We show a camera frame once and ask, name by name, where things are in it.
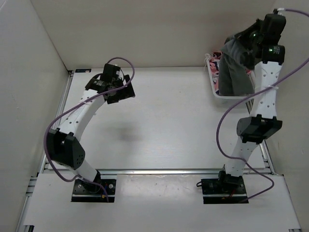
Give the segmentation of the pink patterned shorts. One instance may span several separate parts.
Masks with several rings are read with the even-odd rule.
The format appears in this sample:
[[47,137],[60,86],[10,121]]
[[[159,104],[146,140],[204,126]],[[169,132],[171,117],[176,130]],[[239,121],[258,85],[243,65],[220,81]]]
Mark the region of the pink patterned shorts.
[[219,92],[219,62],[221,59],[222,52],[221,51],[215,51],[210,56],[209,59],[209,67],[211,70],[211,78],[213,81],[213,86],[215,92]]

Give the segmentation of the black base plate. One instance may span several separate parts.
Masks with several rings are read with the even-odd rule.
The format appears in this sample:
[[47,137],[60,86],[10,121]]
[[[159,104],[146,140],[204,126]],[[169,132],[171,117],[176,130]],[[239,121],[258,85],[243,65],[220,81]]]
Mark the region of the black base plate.
[[116,191],[116,179],[102,179],[101,185],[105,188],[108,199],[104,191],[99,186],[76,179],[72,189],[71,202],[76,203],[114,203]]
[[249,203],[243,181],[238,187],[225,188],[218,179],[206,178],[197,182],[196,187],[202,190],[203,204]]

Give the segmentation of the grey shorts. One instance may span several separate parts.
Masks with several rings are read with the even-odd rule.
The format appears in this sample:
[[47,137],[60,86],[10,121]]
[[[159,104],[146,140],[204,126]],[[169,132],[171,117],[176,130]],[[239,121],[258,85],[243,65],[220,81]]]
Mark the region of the grey shorts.
[[247,96],[253,94],[253,85],[247,70],[241,64],[241,55],[246,49],[235,38],[230,36],[221,48],[219,61],[219,94],[221,96]]

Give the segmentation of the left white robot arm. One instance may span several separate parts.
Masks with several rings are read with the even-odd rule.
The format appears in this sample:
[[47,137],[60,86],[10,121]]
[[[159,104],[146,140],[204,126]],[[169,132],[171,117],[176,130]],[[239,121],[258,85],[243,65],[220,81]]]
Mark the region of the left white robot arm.
[[135,96],[132,79],[129,75],[120,78],[117,72],[95,75],[86,84],[79,103],[59,115],[48,126],[43,139],[45,155],[63,181],[80,178],[90,193],[100,190],[98,170],[86,161],[80,140],[86,126],[103,104]]

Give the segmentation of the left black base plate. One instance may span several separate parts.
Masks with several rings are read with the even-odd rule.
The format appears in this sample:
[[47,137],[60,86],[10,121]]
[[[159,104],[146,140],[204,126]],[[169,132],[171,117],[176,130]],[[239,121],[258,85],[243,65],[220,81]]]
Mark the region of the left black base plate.
[[76,203],[114,203],[116,191],[116,179],[102,179],[101,185],[105,188],[108,199],[104,191],[99,186],[76,179],[72,189],[71,202]]

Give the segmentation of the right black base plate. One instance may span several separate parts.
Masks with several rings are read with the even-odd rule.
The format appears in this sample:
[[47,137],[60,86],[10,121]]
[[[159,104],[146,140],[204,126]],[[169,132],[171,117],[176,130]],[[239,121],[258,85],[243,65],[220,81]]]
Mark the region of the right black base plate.
[[202,190],[203,204],[249,203],[243,181],[238,187],[225,188],[218,179],[206,178],[197,182],[196,187]]

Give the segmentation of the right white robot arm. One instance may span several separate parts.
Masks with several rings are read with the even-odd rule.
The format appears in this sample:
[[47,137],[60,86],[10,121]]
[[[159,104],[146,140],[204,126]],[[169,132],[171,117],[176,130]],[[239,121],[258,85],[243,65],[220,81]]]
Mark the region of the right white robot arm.
[[278,44],[285,25],[286,19],[280,15],[258,19],[228,38],[223,46],[224,58],[255,72],[255,91],[241,100],[252,98],[253,107],[249,117],[238,121],[237,143],[228,156],[229,162],[219,172],[217,188],[222,193],[241,185],[243,169],[249,165],[253,151],[282,128],[276,112],[276,85],[285,57],[284,46]]

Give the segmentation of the white plastic basket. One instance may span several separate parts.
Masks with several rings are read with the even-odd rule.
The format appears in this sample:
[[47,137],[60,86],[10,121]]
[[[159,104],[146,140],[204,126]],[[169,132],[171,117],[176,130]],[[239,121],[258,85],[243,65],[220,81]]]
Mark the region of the white plastic basket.
[[211,54],[205,54],[205,59],[204,59],[204,71],[208,73],[208,79],[210,81],[211,84],[211,90],[212,90],[212,94],[214,96],[214,101],[217,105],[219,106],[224,106],[224,107],[230,107],[231,105],[235,104],[236,102],[242,100],[243,98],[247,97],[247,95],[243,95],[243,96],[222,96],[220,95],[220,92],[215,92],[214,90],[214,86],[213,86],[213,81],[211,78],[211,70],[209,67],[209,59]]

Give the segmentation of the black corner label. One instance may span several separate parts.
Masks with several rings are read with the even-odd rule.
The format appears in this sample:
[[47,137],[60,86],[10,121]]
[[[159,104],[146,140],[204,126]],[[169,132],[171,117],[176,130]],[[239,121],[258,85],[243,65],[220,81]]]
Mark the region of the black corner label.
[[92,69],[76,69],[75,73],[90,73]]

